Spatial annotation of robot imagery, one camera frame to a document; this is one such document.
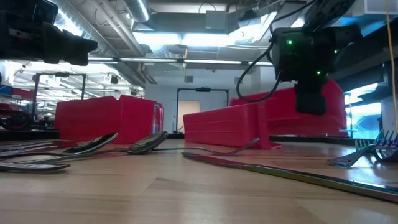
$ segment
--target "wooden table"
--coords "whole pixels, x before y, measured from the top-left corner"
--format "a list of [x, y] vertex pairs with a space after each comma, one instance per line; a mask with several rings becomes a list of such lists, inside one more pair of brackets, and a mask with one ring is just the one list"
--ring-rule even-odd
[[[168, 140], [161, 147], [184, 145]], [[350, 151], [284, 143], [282, 149], [244, 151], [228, 159], [398, 183], [396, 167], [375, 172], [379, 164], [362, 160], [350, 170], [325, 165], [326, 157]], [[66, 172], [53, 174], [0, 173], [0, 223], [398, 223], [398, 206], [392, 203], [191, 161], [180, 152], [71, 163]]]

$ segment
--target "wooden tabletop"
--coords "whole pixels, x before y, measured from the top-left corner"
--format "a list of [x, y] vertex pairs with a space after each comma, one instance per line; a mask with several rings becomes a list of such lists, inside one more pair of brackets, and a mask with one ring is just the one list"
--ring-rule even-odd
[[[161, 147], [184, 145], [168, 140]], [[228, 159], [384, 181], [384, 173], [363, 169], [369, 168], [363, 163], [347, 172], [317, 162], [349, 151], [326, 144], [284, 144]], [[0, 223], [398, 223], [398, 206], [392, 203], [191, 161], [180, 152], [70, 163], [66, 172], [0, 173]], [[397, 172], [386, 170], [388, 182], [395, 183]]]

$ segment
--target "door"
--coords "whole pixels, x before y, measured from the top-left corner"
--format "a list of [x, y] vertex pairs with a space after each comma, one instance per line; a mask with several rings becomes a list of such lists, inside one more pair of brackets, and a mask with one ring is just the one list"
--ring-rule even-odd
[[184, 132], [184, 120], [183, 116], [186, 114], [192, 114], [200, 112], [200, 102], [190, 100], [178, 101], [178, 131]]

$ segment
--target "doorway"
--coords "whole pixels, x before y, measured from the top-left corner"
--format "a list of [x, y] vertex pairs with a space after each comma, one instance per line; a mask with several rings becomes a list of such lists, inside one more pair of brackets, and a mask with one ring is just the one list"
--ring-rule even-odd
[[184, 133], [183, 116], [186, 114], [200, 112], [200, 101], [179, 100], [178, 101], [178, 132]]

